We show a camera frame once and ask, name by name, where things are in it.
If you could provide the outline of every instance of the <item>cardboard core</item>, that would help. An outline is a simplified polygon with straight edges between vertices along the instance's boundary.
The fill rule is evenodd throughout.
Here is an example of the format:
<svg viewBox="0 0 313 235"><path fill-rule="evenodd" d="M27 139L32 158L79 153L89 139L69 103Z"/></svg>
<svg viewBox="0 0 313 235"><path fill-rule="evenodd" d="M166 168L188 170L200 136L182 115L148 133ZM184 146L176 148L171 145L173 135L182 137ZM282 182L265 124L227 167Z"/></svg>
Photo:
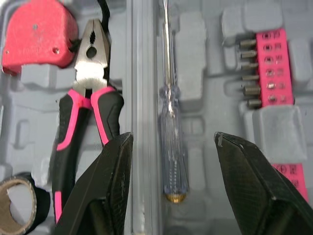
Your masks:
<svg viewBox="0 0 313 235"><path fill-rule="evenodd" d="M24 224L20 225L12 217L10 205L11 200L8 196L7 190L16 185L25 185L32 195L32 207L34 208L34 192L30 183L21 179L13 179L5 182L0 186L0 234L4 235L18 235L25 230L31 224L35 211L32 210L30 219Z"/></svg>

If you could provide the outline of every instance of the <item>pliers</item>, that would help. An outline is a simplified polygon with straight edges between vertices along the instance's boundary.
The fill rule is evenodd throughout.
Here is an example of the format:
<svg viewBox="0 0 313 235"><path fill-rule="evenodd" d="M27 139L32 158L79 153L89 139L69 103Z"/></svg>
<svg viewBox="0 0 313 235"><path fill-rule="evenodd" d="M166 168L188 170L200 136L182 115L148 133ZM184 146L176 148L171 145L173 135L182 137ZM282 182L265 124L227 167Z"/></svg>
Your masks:
<svg viewBox="0 0 313 235"><path fill-rule="evenodd" d="M91 110L102 145L119 136L119 115L124 105L120 93L109 85L110 42L98 19L87 23L78 50L76 80L60 100L60 123L52 172L56 222L75 185L79 146Z"/></svg>

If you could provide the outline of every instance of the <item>gray plastic tool case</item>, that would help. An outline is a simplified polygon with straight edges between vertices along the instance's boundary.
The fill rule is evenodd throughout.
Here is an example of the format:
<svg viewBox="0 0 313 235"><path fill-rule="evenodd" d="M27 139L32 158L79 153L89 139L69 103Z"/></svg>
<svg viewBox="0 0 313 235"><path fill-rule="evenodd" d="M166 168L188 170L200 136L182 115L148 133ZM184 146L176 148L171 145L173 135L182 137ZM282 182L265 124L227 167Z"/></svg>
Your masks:
<svg viewBox="0 0 313 235"><path fill-rule="evenodd" d="M20 0L1 0L1 54L5 31ZM311 0L170 0L190 193L173 205L162 195L157 116L163 83L162 17L158 0L108 0L111 10L111 79L123 90L121 132L134 133L133 174L126 235L239 235L213 141L222 131L257 143L273 163L303 163L313 201L313 76ZM96 0L65 0L80 36L90 18L102 18ZM283 26L288 35L295 106L246 108L237 42ZM0 73L0 181L31 171L51 190L49 161L58 101L75 79L73 65L24 66L22 75ZM284 125L273 116L285 117ZM281 136L276 144L273 141ZM292 143L297 151L288 153ZM93 118L81 147L77 178L101 150ZM48 234L53 210L32 235Z"/></svg>

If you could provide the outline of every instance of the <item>screwdriver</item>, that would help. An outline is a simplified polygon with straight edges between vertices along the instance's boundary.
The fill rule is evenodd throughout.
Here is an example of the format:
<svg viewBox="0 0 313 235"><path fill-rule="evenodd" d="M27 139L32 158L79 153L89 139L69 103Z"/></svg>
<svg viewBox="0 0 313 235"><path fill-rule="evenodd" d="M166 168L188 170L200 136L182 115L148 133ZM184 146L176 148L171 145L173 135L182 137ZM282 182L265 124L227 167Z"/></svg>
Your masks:
<svg viewBox="0 0 313 235"><path fill-rule="evenodd" d="M168 0L163 0L165 17L163 24L164 86L160 89L163 100L160 115L160 133L163 163L163 186L165 197L179 203L186 198L188 178L186 155L182 140L179 87L174 75L173 35L169 23Z"/></svg>

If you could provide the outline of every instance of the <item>pink and black handle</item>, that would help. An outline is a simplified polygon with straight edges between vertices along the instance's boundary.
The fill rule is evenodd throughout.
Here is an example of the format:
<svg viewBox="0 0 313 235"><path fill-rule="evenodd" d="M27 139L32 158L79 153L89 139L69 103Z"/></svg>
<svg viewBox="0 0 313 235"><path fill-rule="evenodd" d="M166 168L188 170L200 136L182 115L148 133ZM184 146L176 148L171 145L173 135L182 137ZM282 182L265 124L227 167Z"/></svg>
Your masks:
<svg viewBox="0 0 313 235"><path fill-rule="evenodd" d="M103 145L119 136L119 115L123 97L113 87L105 87L91 95L91 105Z"/></svg>
<svg viewBox="0 0 313 235"><path fill-rule="evenodd" d="M75 185L77 155L93 108L103 145L119 135L119 115L123 97L112 87L105 87L85 98L70 90L60 100L58 145L53 166L52 192L55 220Z"/></svg>

